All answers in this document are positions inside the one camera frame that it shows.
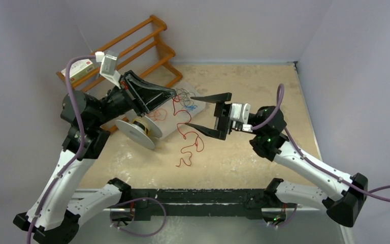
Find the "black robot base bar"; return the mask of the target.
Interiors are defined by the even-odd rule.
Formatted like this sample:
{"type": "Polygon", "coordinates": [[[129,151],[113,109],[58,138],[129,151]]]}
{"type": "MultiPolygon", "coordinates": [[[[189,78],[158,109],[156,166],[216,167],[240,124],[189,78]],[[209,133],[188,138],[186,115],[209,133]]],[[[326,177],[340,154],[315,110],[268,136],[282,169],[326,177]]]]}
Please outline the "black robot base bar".
{"type": "Polygon", "coordinates": [[[131,209],[136,221],[149,221],[153,216],[272,220],[274,212],[296,207],[274,196],[277,180],[264,189],[136,189],[117,178],[109,183],[119,190],[111,207],[131,209]]]}

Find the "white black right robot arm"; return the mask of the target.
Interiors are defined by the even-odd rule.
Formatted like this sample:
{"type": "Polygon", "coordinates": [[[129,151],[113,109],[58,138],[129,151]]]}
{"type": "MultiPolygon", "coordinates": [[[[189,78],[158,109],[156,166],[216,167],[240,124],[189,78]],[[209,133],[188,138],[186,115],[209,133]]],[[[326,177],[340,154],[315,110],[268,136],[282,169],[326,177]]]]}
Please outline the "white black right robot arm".
{"type": "Polygon", "coordinates": [[[269,206],[295,203],[324,210],[336,223],[353,227],[367,199],[368,179],[361,173],[351,175],[333,168],[300,149],[287,133],[284,115],[276,106],[263,106],[256,113],[250,112],[248,103],[232,103],[231,93],[192,100],[215,104],[214,128],[189,124],[205,136],[225,140],[231,131],[250,133],[253,151],[261,158],[291,169],[313,186],[292,184],[274,178],[265,192],[269,206]]]}

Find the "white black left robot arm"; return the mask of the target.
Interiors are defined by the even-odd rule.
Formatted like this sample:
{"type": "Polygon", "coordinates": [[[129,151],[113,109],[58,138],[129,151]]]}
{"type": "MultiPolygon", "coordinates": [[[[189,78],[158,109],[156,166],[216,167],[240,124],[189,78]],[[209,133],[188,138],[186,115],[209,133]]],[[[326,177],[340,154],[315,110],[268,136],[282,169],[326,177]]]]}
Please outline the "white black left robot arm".
{"type": "Polygon", "coordinates": [[[121,115],[143,117],[174,98],[176,91],[144,81],[132,71],[115,74],[112,80],[114,87],[101,99],[73,89],[64,97],[60,116],[70,129],[56,167],[32,208],[13,220],[27,233],[27,243],[69,243],[105,208],[130,204],[130,186],[116,178],[82,200],[72,202],[72,196],[110,136],[103,124],[121,115]]]}

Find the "grey cable spool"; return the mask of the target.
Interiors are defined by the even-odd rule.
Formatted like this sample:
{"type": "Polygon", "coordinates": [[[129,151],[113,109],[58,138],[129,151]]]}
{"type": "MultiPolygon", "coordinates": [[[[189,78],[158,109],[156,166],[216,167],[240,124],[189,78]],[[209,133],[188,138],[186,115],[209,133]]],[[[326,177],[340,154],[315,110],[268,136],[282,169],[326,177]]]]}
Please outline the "grey cable spool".
{"type": "Polygon", "coordinates": [[[130,122],[118,119],[115,125],[129,139],[147,149],[155,149],[153,140],[163,136],[161,129],[149,117],[136,117],[130,122]]]}

